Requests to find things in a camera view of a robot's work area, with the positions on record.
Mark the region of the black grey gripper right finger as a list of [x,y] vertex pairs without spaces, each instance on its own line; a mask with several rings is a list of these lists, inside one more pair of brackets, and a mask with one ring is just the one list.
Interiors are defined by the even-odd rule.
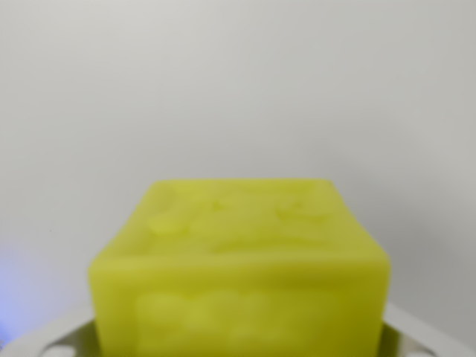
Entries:
[[388,303],[378,356],[470,357],[475,351],[449,335]]

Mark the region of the black grey gripper left finger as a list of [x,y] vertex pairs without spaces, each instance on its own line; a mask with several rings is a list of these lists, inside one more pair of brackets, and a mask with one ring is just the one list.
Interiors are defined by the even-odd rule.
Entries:
[[72,309],[6,344],[2,356],[100,356],[90,306]]

